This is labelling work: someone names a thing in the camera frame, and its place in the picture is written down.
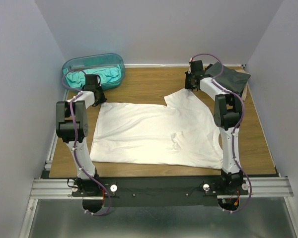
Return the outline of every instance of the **white wall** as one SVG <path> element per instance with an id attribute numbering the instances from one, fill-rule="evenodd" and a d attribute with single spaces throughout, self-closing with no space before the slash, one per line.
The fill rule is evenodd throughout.
<path id="1" fill-rule="evenodd" d="M 33 0 L 0 0 L 0 238 L 15 238 L 43 169 L 64 58 Z"/>
<path id="2" fill-rule="evenodd" d="M 35 1 L 67 60 L 118 53 L 125 63 L 187 63 L 206 51 L 229 64 L 250 59 L 282 2 Z"/>
<path id="3" fill-rule="evenodd" d="M 298 205 L 298 0 L 285 0 L 247 65 L 276 167 Z"/>

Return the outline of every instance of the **teal cloth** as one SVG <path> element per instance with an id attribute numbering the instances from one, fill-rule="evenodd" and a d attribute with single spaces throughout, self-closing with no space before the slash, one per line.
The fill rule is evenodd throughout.
<path id="1" fill-rule="evenodd" d="M 63 69 L 63 74 L 66 74 L 69 70 Z M 121 78 L 120 65 L 109 68 L 90 68 L 84 69 L 86 74 L 98 74 L 100 76 L 100 83 L 106 84 L 115 82 Z M 65 77 L 66 82 L 71 88 L 82 88 L 85 85 L 85 75 L 81 71 L 70 72 Z"/>

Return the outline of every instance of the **purple cable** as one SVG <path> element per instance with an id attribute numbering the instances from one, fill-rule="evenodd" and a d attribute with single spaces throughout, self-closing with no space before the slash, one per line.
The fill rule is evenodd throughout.
<path id="1" fill-rule="evenodd" d="M 78 140 L 78 130 L 77 130 L 77 123 L 75 121 L 75 116 L 74 116 L 74 110 L 73 110 L 73 101 L 77 98 L 79 98 L 80 96 L 82 96 L 82 94 L 80 94 L 81 90 L 79 89 L 75 89 L 75 88 L 71 88 L 71 87 L 68 87 L 65 83 L 64 83 L 64 79 L 65 79 L 65 76 L 69 73 L 69 72 L 72 72 L 72 71 L 75 71 L 75 70 L 79 70 L 79 71 L 82 71 L 84 74 L 86 74 L 83 70 L 81 69 L 72 69 L 70 71 L 68 71 L 66 74 L 64 74 L 63 78 L 62 78 L 62 84 L 68 88 L 68 89 L 74 89 L 74 90 L 77 90 L 78 91 L 78 94 L 77 96 L 73 97 L 71 100 L 70 100 L 70 111 L 71 111 L 71 116 L 72 116 L 72 121 L 73 121 L 73 125 L 74 125 L 74 132 L 75 132 L 75 140 L 74 140 L 74 146 L 73 148 L 76 148 L 76 143 L 77 143 L 77 140 Z M 107 196 L 108 196 L 108 199 L 109 199 L 109 206 L 107 208 L 107 210 L 105 212 L 102 212 L 102 213 L 92 213 L 88 210 L 86 210 L 85 212 L 88 213 L 88 214 L 91 214 L 93 216 L 102 216 L 102 215 L 106 215 L 109 213 L 110 211 L 110 208 L 111 208 L 111 205 L 112 205 L 112 200 L 111 200 L 111 197 L 109 195 L 109 192 L 108 190 L 105 188 L 104 185 L 102 185 L 99 181 L 97 181 L 96 179 L 94 179 L 91 175 L 88 174 L 88 172 L 81 166 L 78 158 L 77 158 L 77 155 L 76 155 L 76 150 L 73 151 L 73 154 L 74 154 L 74 159 L 78 165 L 78 167 L 83 171 L 84 174 L 86 174 L 91 180 L 93 180 L 95 183 L 97 183 L 99 186 L 101 186 L 104 191 L 107 193 Z"/>
<path id="2" fill-rule="evenodd" d="M 220 85 L 216 82 L 215 78 L 218 77 L 218 76 L 220 76 L 220 75 L 223 73 L 223 71 L 224 71 L 224 65 L 222 64 L 222 62 L 221 62 L 217 57 L 215 57 L 214 55 L 212 55 L 212 54 L 208 54 L 208 53 L 202 53 L 202 54 L 195 55 L 195 56 L 193 56 L 193 57 L 190 59 L 190 61 L 192 61 L 192 60 L 193 60 L 195 57 L 197 57 L 197 56 L 212 56 L 212 57 L 214 57 L 214 58 L 216 58 L 216 59 L 218 60 L 218 62 L 219 62 L 219 63 L 221 64 L 221 66 L 222 66 L 222 69 L 221 69 L 221 71 L 220 71 L 220 73 L 219 73 L 218 75 L 216 75 L 216 76 L 214 76 L 214 77 L 212 78 L 212 83 L 213 83 L 217 88 L 219 88 L 220 90 L 222 90 L 223 92 L 225 92 L 225 93 L 230 93 L 230 94 L 236 96 L 236 97 L 239 99 L 239 101 L 241 102 L 241 105 L 242 105 L 242 115 L 240 116 L 240 119 L 239 119 L 238 123 L 235 125 L 235 127 L 234 127 L 233 130 L 232 130 L 232 152 L 233 152 L 233 159 L 234 159 L 234 161 L 235 161 L 235 164 L 236 164 L 237 167 L 242 171 L 242 173 L 245 175 L 245 177 L 246 177 L 246 179 L 247 179 L 247 181 L 248 181 L 248 183 L 249 183 L 249 196 L 248 196 L 248 198 L 247 198 L 247 201 L 245 202 L 245 204 L 244 204 L 241 208 L 238 208 L 238 209 L 235 210 L 235 211 L 228 211 L 228 210 L 226 210 L 226 211 L 231 212 L 231 213 L 236 213 L 236 212 L 239 212 L 239 211 L 243 210 L 243 209 L 249 204 L 250 199 L 251 199 L 251 196 L 252 196 L 252 184 L 251 184 L 250 178 L 249 178 L 249 176 L 247 175 L 247 173 L 243 170 L 243 168 L 241 167 L 241 165 L 236 161 L 235 144 L 234 144 L 234 133 L 235 133 L 235 130 L 240 126 L 241 122 L 242 122 L 243 119 L 244 119 L 245 104 L 244 104 L 242 98 L 241 98 L 238 94 L 236 94 L 236 93 L 234 93 L 234 92 L 232 92 L 232 91 L 229 91 L 229 90 L 225 89 L 224 87 L 220 86 Z"/>

